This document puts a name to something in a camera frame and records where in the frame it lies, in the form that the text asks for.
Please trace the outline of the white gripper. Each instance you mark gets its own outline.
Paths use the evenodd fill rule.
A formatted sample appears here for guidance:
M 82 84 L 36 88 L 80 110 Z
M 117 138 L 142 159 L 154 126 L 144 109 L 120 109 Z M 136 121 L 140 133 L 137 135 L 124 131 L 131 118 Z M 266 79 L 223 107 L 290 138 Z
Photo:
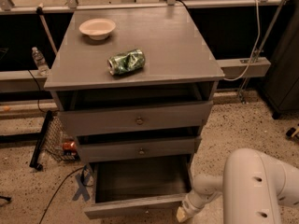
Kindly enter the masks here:
M 202 211 L 207 203 L 210 203 L 215 198 L 215 194 L 198 194 L 194 190 L 189 192 L 177 210 L 177 220 L 183 223 L 189 218 L 197 215 Z

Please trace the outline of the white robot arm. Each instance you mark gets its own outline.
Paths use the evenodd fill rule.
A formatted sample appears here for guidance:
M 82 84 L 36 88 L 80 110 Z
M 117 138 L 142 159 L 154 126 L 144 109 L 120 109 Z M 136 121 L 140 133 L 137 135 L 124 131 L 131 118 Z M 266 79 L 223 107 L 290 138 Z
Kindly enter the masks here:
M 218 197 L 223 224 L 282 224 L 280 206 L 299 207 L 299 169 L 258 150 L 240 148 L 227 158 L 223 175 L 197 175 L 177 210 L 182 223 Z

